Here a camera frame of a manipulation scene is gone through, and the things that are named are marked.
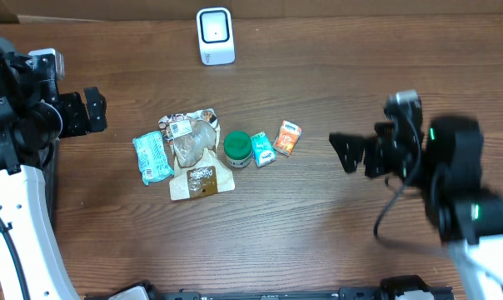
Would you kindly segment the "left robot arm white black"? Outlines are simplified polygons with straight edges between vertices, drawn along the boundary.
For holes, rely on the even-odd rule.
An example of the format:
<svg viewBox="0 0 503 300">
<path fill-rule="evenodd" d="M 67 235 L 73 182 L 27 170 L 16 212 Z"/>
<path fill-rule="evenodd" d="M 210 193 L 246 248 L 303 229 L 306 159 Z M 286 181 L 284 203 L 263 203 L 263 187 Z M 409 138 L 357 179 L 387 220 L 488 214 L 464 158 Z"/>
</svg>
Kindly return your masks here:
<svg viewBox="0 0 503 300">
<path fill-rule="evenodd" d="M 61 94 L 53 48 L 19 53 L 0 37 L 0 283 L 6 299 L 77 299 L 52 229 L 44 177 L 57 142 L 107 128 L 96 87 Z"/>
</svg>

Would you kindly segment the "beige brown food pouch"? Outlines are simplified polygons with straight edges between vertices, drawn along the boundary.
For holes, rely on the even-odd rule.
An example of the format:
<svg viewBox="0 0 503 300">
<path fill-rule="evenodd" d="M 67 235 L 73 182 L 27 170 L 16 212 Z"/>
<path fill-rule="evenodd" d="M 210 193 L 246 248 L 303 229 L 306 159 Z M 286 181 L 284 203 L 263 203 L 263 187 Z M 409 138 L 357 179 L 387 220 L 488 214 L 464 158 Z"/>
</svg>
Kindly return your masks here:
<svg viewBox="0 0 503 300">
<path fill-rule="evenodd" d="M 166 115 L 158 125 L 173 156 L 171 200 L 204 198 L 235 189 L 232 171 L 217 156 L 220 124 L 213 109 Z"/>
</svg>

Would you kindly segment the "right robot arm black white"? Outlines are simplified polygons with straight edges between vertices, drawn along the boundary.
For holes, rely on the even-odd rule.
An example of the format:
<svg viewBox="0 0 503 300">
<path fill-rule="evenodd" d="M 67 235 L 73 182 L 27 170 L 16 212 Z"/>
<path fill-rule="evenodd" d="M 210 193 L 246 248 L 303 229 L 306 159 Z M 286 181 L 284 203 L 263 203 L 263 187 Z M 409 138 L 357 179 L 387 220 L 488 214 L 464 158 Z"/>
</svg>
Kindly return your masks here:
<svg viewBox="0 0 503 300">
<path fill-rule="evenodd" d="M 503 196 L 481 184 L 484 138 L 479 123 L 464 116 L 436 118 L 426 142 L 416 116 L 391 117 L 375 130 L 373 137 L 333 132 L 329 141 L 347 173 L 362 163 L 369 178 L 392 173 L 404 188 L 419 188 L 442 247 L 383 238 L 375 228 L 378 243 L 447 256 L 467 296 L 503 299 Z"/>
</svg>

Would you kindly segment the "orange Kleenex tissue pack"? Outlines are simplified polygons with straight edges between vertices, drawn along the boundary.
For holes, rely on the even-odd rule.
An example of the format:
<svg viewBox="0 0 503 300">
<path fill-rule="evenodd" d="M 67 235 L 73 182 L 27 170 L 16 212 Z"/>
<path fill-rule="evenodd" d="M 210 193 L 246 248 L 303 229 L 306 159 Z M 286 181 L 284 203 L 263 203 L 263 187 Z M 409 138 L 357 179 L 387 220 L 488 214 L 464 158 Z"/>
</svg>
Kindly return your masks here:
<svg viewBox="0 0 503 300">
<path fill-rule="evenodd" d="M 297 141 L 301 137 L 301 128 L 293 122 L 284 120 L 273 143 L 279 153 L 290 156 Z"/>
</svg>

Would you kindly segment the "teal tissue pack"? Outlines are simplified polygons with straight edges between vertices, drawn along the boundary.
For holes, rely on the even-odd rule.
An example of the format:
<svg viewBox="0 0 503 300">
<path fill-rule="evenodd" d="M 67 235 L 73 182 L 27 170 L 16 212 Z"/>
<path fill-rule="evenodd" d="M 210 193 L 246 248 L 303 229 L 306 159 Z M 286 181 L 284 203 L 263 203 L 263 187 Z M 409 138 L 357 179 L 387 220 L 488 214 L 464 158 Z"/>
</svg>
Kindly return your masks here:
<svg viewBox="0 0 503 300">
<path fill-rule="evenodd" d="M 276 160 L 276 152 L 265 132 L 251 136 L 251 145 L 255 163 L 259 168 Z"/>
</svg>

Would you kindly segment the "teal snack packet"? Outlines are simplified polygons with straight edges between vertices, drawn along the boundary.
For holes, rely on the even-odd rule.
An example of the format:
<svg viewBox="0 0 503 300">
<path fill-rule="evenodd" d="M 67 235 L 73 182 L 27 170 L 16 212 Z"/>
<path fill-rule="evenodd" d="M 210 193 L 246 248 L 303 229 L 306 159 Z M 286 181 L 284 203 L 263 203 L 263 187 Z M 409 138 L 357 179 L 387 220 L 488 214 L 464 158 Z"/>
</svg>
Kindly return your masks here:
<svg viewBox="0 0 503 300">
<path fill-rule="evenodd" d="M 137 154 L 142 181 L 146 186 L 174 175 L 174 171 L 168 163 L 163 136 L 159 131 L 135 137 L 132 143 Z"/>
</svg>

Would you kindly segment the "green lid jar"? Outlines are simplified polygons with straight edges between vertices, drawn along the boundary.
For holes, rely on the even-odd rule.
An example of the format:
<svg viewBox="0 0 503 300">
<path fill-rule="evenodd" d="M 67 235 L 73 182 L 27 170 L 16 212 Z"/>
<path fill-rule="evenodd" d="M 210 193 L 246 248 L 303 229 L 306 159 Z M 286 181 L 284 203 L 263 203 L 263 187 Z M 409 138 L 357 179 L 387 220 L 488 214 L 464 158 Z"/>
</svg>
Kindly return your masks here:
<svg viewBox="0 0 503 300">
<path fill-rule="evenodd" d="M 246 167 L 252 160 L 250 136 L 243 131 L 230 132 L 224 140 L 224 153 L 231 167 Z"/>
</svg>

